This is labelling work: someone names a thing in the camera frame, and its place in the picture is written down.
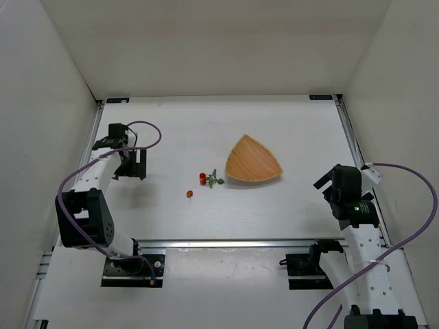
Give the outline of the cherry bunch with green leaves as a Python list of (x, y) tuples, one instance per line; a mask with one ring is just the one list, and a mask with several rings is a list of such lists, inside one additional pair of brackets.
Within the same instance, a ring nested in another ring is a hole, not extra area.
[(201, 172), (199, 174), (199, 181), (202, 186), (208, 186), (209, 188), (213, 188), (213, 186), (216, 184), (225, 184), (224, 179), (217, 177), (217, 169), (214, 169), (210, 174)]

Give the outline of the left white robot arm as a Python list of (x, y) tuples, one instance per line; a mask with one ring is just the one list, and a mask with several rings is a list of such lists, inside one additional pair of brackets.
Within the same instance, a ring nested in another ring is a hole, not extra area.
[(110, 259), (134, 258), (139, 244), (115, 228), (105, 199), (111, 180), (146, 178), (147, 151), (135, 149), (134, 139), (115, 144), (98, 142), (79, 180), (69, 191), (56, 196), (60, 238), (65, 247), (95, 248)]

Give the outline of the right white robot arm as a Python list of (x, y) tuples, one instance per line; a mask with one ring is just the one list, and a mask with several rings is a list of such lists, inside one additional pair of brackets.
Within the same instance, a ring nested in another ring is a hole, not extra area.
[(379, 218), (369, 190), (381, 176), (373, 169), (335, 165), (315, 184), (322, 188), (332, 215), (348, 244), (350, 256), (337, 241), (317, 241), (310, 247), (311, 264), (323, 271), (339, 292), (345, 328), (417, 328), (406, 315), (390, 282), (390, 266), (380, 259)]

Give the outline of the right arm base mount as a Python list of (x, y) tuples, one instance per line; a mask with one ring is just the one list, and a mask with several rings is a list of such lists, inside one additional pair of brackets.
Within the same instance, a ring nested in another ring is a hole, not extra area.
[(286, 267), (289, 290), (331, 290), (333, 285), (321, 269), (319, 262), (321, 254), (328, 252), (343, 252), (342, 245), (336, 240), (317, 240), (310, 246), (307, 254), (286, 254), (279, 261), (281, 267)]

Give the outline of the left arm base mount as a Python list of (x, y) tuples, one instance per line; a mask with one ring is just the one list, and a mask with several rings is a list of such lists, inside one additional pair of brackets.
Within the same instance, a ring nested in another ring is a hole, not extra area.
[(164, 249), (146, 250), (142, 254), (154, 270), (155, 281), (151, 279), (151, 271), (143, 260), (106, 258), (102, 271), (101, 286), (117, 288), (161, 288), (165, 272)]

